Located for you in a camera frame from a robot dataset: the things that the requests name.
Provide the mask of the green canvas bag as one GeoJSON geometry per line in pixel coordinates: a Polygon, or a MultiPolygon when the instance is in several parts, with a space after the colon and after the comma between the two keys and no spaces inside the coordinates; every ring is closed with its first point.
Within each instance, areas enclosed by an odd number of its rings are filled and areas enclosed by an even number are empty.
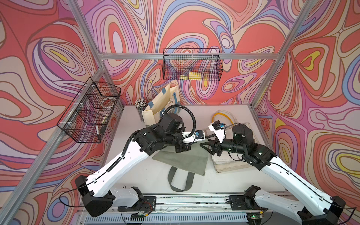
{"type": "Polygon", "coordinates": [[[167,181],[172,191],[186,192],[192,188],[195,175],[205,176],[209,153],[200,144],[194,143],[191,150],[176,153],[175,148],[168,146],[152,157],[153,160],[170,165],[167,181]],[[172,185],[176,172],[181,169],[187,171],[184,188],[177,188],[172,185]]]}

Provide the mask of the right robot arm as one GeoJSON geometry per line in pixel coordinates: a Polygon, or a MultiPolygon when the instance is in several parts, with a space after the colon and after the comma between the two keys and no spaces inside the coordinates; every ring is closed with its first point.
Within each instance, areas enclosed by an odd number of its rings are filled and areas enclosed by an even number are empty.
{"type": "Polygon", "coordinates": [[[221,155],[223,151],[239,153],[242,159],[257,170],[267,174],[296,200],[276,196],[251,186],[244,198],[258,207],[267,208],[287,216],[302,225],[336,225],[345,208],[345,201],[339,196],[330,196],[315,188],[312,184],[288,167],[275,152],[255,142],[253,131],[244,124],[232,127],[232,138],[226,137],[226,127],[219,121],[209,126],[214,140],[201,143],[201,147],[211,155],[221,155]]]}

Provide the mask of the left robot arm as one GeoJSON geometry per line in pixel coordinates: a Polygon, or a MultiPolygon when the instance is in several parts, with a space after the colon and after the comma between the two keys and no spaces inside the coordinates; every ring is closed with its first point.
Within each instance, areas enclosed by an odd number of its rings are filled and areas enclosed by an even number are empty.
{"type": "Polygon", "coordinates": [[[76,178],[76,188],[87,212],[92,217],[98,217],[110,209],[113,203],[120,202],[127,207],[135,205],[140,200],[138,189],[129,189],[128,194],[135,197],[134,200],[129,200],[127,196],[121,197],[112,191],[113,185],[136,164],[156,151],[167,146],[187,149],[185,139],[188,139],[188,144],[194,142],[197,136],[195,128],[196,121],[193,121],[193,129],[186,133],[180,116],[165,113],[158,123],[133,132],[122,153],[95,173],[76,178]]]}

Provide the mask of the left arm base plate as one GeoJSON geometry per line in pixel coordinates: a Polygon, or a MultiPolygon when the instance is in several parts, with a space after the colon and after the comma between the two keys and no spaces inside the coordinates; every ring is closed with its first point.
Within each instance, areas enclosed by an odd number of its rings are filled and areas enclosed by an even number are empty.
{"type": "Polygon", "coordinates": [[[153,212],[156,209],[157,197],[156,196],[144,196],[141,197],[133,206],[118,207],[119,212],[153,212]]]}

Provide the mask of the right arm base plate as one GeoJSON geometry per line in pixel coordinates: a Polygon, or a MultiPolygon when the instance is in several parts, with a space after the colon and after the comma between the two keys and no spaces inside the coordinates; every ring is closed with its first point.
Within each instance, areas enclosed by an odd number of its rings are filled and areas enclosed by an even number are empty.
{"type": "Polygon", "coordinates": [[[225,199],[230,204],[233,211],[250,210],[250,211],[264,211],[268,209],[260,207],[253,198],[245,195],[233,195],[225,199]]]}

